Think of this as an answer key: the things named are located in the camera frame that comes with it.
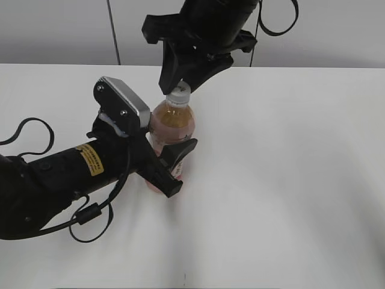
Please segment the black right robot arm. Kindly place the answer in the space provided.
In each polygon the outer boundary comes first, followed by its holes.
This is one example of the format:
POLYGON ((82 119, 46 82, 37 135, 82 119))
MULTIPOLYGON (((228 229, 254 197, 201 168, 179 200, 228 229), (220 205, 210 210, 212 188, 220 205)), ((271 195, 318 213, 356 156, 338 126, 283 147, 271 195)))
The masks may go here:
POLYGON ((256 6, 257 1, 185 1, 179 13, 148 14, 141 30, 147 43, 163 43, 163 94, 180 81, 194 92, 233 65, 233 51, 251 52, 257 41, 242 27, 256 6))

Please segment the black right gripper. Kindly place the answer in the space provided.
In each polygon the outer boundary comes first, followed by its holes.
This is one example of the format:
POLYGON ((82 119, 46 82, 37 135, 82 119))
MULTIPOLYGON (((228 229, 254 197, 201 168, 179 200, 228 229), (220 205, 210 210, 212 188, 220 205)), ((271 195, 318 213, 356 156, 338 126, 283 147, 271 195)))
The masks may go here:
POLYGON ((245 15, 225 13, 178 13, 148 15, 142 27, 147 43, 163 42, 159 86, 169 95, 183 78, 196 91, 207 80, 230 68, 231 52, 249 53, 257 40, 243 30, 245 15), (197 60, 192 68, 188 60, 197 60))

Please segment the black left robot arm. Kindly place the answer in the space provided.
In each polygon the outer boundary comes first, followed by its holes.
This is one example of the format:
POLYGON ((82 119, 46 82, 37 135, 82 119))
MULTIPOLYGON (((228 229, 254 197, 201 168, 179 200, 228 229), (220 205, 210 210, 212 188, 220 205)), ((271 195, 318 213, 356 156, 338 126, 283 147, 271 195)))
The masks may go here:
POLYGON ((40 154, 30 163, 23 155, 1 157, 1 238, 23 240, 83 225, 112 210, 128 176, 136 173, 167 197, 177 194, 182 181, 172 176, 177 163, 193 151, 192 138, 167 145, 155 154, 142 129, 120 137, 101 120, 87 134, 89 142, 56 154, 40 154), (86 201, 69 221, 48 227, 71 204, 109 184, 114 188, 102 203, 86 201))

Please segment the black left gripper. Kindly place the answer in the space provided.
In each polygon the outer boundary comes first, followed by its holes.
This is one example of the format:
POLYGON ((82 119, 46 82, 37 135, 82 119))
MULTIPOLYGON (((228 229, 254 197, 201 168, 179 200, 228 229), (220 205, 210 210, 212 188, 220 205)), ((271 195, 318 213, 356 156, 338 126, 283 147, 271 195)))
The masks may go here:
POLYGON ((173 170, 196 145, 197 139, 165 145, 158 159, 146 138, 146 127, 140 126, 137 117, 113 121, 108 116, 97 116, 87 134, 96 139, 95 151, 100 155, 108 172, 119 177, 126 170, 137 173, 167 197, 177 194, 182 181, 167 171, 173 170))

